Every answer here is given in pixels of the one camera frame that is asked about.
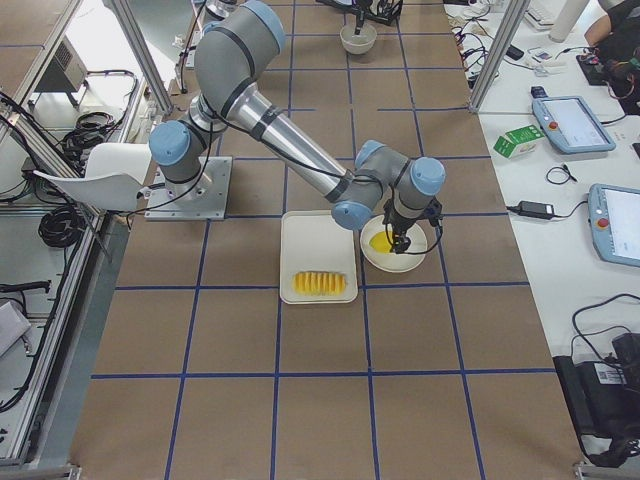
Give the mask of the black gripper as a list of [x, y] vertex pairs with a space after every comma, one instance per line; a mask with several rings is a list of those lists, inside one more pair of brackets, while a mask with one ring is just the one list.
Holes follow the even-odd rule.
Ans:
[[359, 36], [361, 34], [363, 19], [371, 20], [382, 25], [391, 25], [394, 21], [399, 19], [403, 8], [402, 0], [317, 0], [317, 3], [338, 9], [343, 13], [355, 15], [356, 24], [354, 27], [354, 36]]
[[388, 199], [383, 209], [383, 224], [389, 249], [396, 253], [408, 250], [409, 237], [406, 233], [419, 220], [427, 220], [434, 228], [442, 227], [442, 204], [436, 197], [432, 197], [424, 209], [409, 209], [396, 199]]

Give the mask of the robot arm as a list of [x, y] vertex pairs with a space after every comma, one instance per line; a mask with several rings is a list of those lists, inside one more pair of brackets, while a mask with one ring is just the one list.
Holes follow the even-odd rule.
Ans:
[[149, 137], [166, 184], [193, 186], [203, 170], [200, 155], [234, 128], [263, 144], [319, 191], [342, 228], [363, 229], [389, 193], [383, 224], [392, 252], [408, 253], [408, 231], [419, 220], [428, 220], [441, 235], [442, 205], [436, 198], [446, 178], [441, 162], [411, 159], [369, 140], [349, 171], [260, 93], [259, 76], [284, 46], [279, 17], [261, 1], [247, 1], [208, 27], [195, 49], [199, 94], [187, 113], [160, 124]]

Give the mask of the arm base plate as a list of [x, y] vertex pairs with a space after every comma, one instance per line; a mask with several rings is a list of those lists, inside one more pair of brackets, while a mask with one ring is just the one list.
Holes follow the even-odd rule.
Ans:
[[144, 216], [149, 221], [223, 220], [226, 212], [233, 158], [200, 156], [203, 173], [193, 181], [175, 184], [156, 168]]

